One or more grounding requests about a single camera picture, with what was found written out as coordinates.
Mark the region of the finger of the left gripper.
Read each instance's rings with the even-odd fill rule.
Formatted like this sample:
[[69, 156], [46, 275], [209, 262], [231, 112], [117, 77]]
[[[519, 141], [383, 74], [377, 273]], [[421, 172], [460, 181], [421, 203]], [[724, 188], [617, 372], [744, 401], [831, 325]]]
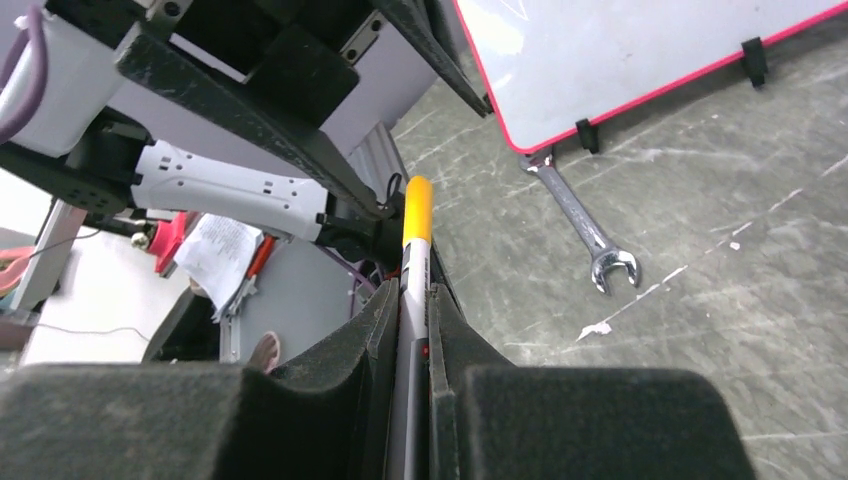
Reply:
[[488, 97], [477, 93], [461, 68], [453, 1], [373, 0], [370, 4], [473, 111], [481, 118], [492, 113]]

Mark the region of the white paper sheet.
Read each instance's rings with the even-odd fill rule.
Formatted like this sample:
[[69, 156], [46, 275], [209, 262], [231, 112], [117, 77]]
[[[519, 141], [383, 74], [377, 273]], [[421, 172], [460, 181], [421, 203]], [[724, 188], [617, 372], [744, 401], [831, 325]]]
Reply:
[[211, 300], [218, 321], [241, 288], [263, 232], [218, 215], [203, 215], [174, 260]]

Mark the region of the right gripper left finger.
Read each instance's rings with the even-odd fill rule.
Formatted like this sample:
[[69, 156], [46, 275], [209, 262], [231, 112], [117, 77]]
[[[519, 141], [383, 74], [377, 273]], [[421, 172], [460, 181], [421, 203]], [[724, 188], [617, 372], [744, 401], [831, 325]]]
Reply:
[[380, 479], [399, 286], [273, 375], [33, 365], [1, 386], [5, 479]]

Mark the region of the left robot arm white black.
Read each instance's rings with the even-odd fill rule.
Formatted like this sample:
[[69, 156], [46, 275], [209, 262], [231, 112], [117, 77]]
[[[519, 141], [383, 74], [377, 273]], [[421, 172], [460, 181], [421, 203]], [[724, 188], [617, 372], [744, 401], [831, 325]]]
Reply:
[[[402, 113], [404, 60], [473, 111], [448, 1], [37, 1], [1, 67], [1, 165], [87, 212], [196, 211], [395, 269], [403, 197], [379, 198], [348, 156], [366, 111]], [[124, 83], [285, 161], [297, 178], [207, 159], [112, 108]]]

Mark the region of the silver combination wrench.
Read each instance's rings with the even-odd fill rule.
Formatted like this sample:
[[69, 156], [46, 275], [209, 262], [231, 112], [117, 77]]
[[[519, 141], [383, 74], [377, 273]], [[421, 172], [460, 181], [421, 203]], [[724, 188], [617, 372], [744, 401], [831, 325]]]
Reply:
[[547, 188], [586, 246], [590, 255], [590, 280], [595, 287], [602, 294], [610, 295], [607, 274], [617, 268], [623, 268], [629, 283], [638, 287], [642, 279], [639, 261], [632, 253], [620, 248], [584, 207], [556, 168], [553, 148], [519, 154], [518, 164]]

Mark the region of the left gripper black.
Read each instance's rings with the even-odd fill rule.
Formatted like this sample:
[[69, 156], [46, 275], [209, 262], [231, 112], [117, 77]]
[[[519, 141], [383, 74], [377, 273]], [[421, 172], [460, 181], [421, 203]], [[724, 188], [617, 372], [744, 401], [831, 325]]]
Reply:
[[[126, 79], [288, 162], [367, 220], [398, 214], [398, 205], [379, 201], [313, 127], [337, 109], [368, 125], [393, 124], [424, 93], [423, 59], [370, 2], [49, 1], [46, 7], [116, 48], [114, 63]], [[247, 87], [151, 30], [186, 40], [242, 74]]]

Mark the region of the whiteboard with red rim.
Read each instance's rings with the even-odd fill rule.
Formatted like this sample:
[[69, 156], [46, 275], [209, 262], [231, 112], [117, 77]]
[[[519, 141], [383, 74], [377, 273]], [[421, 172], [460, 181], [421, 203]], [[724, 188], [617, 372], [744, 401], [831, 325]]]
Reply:
[[531, 153], [834, 15], [832, 0], [459, 1], [507, 144]]

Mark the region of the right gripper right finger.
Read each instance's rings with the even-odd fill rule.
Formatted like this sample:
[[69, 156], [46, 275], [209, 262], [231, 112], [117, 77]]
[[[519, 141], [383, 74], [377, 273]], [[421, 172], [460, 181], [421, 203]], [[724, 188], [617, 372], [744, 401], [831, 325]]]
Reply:
[[428, 296], [433, 479], [752, 479], [729, 408], [687, 370], [520, 367]]

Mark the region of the black whiteboard clip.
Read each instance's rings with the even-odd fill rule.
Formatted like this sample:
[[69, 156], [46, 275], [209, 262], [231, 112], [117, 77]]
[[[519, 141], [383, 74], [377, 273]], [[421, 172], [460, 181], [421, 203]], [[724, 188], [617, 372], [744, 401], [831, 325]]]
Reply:
[[754, 89], [762, 88], [766, 84], [769, 67], [761, 38], [754, 37], [742, 42], [741, 49], [741, 65], [744, 73]]
[[575, 128], [580, 146], [592, 155], [598, 154], [600, 152], [599, 127], [584, 118], [575, 123]]

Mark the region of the white marker pen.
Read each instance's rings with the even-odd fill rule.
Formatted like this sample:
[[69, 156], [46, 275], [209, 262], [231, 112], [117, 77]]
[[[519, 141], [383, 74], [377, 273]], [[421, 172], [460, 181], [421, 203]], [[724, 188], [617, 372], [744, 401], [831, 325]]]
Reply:
[[430, 245], [404, 247], [397, 356], [387, 450], [388, 479], [425, 479], [428, 459], [429, 332], [427, 300]]

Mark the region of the yellow marker cap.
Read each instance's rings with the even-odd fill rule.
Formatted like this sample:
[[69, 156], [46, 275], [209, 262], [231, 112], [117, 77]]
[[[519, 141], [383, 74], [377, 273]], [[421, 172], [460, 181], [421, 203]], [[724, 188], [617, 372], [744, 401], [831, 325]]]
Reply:
[[432, 243], [433, 185], [422, 176], [412, 177], [406, 187], [402, 246], [412, 240]]

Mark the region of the red handled tool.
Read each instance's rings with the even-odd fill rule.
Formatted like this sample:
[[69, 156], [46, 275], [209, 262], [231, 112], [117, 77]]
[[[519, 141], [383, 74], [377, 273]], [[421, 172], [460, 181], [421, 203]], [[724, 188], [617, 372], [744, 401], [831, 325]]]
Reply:
[[215, 323], [219, 323], [223, 319], [237, 317], [240, 314], [244, 301], [257, 292], [256, 281], [258, 275], [268, 261], [276, 241], [277, 238], [274, 236], [268, 234], [264, 236], [246, 270], [245, 277], [240, 286], [228, 304], [213, 317]]

